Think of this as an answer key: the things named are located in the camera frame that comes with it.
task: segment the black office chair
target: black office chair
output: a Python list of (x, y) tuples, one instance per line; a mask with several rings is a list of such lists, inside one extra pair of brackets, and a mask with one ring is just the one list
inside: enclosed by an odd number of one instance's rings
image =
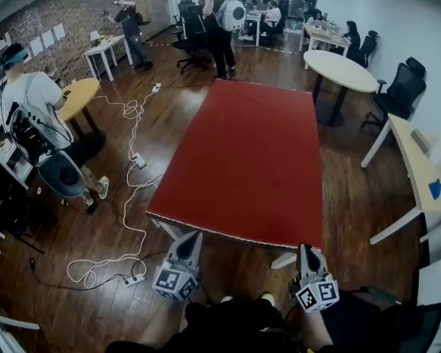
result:
[[(360, 293), (370, 302), (356, 296)], [(340, 352), (424, 353), (440, 327), (441, 303), (401, 304), (394, 296), (370, 287), (340, 291), (340, 300), (321, 315)]]
[(408, 119), (414, 111), (413, 102), (426, 89), (425, 73), (425, 67), (415, 58), (409, 57), (405, 64), (398, 65), (394, 81), (386, 93), (382, 93), (382, 87), (387, 83), (384, 80), (378, 80), (380, 87), (379, 91), (374, 94), (374, 102), (382, 111), (383, 116), (378, 118), (373, 113), (368, 113), (361, 128), (369, 124), (382, 129), (388, 114)]
[(366, 36), (364, 43), (356, 56), (356, 63), (360, 64), (363, 68), (369, 66), (370, 56), (377, 47), (377, 37), (379, 35), (374, 30), (371, 30)]
[(206, 69), (205, 57), (199, 56), (200, 50), (207, 49), (208, 47), (207, 34), (201, 15), (202, 10), (199, 6), (190, 7), (187, 12), (183, 13), (187, 39), (181, 39), (171, 44), (175, 49), (183, 50), (190, 55), (187, 59), (176, 62), (177, 67), (185, 63), (180, 74), (183, 74), (186, 67), (191, 64)]

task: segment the red tablecloth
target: red tablecloth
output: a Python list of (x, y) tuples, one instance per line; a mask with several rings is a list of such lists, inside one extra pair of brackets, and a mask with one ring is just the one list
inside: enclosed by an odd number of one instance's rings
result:
[(320, 248), (320, 173), (310, 93), (217, 80), (147, 213), (242, 240)]

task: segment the white backpack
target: white backpack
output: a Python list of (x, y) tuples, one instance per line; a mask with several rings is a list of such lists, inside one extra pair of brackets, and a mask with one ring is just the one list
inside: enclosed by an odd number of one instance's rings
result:
[(215, 14), (219, 26), (227, 32), (242, 29), (245, 24), (246, 11), (240, 0), (224, 0)]

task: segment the white wall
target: white wall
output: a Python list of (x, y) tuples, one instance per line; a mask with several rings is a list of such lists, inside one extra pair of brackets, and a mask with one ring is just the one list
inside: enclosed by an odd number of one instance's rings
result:
[[(379, 46), (369, 68), (377, 79), (390, 84), (398, 64), (408, 57), (424, 64), (427, 89), (417, 102), (412, 121), (441, 135), (441, 0), (317, 1), (317, 7), (340, 26), (355, 21), (362, 40), (369, 30), (379, 33)], [(437, 220), (427, 216), (429, 229)], [(430, 240), (430, 251), (433, 257), (441, 257), (441, 236)]]

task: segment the round table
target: round table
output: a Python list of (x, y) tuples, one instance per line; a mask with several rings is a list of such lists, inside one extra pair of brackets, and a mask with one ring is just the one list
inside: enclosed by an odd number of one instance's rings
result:
[[(87, 108), (87, 105), (91, 102), (96, 92), (98, 92), (99, 87), (99, 81), (94, 78), (81, 79), (70, 84), (62, 90), (65, 104), (59, 111), (61, 119), (70, 123), (82, 145), (85, 145), (89, 158), (96, 156), (106, 143), (106, 135), (98, 129)], [(76, 122), (75, 116), (80, 111), (87, 119), (92, 129), (91, 133), (85, 134)]]
[[(374, 76), (358, 63), (333, 52), (308, 51), (304, 54), (304, 60), (310, 68), (318, 73), (313, 93), (315, 113), (318, 122), (326, 126), (341, 126), (343, 124), (340, 109), (348, 89), (362, 93), (373, 93), (379, 86)], [(342, 86), (333, 107), (317, 101), (324, 77)]]

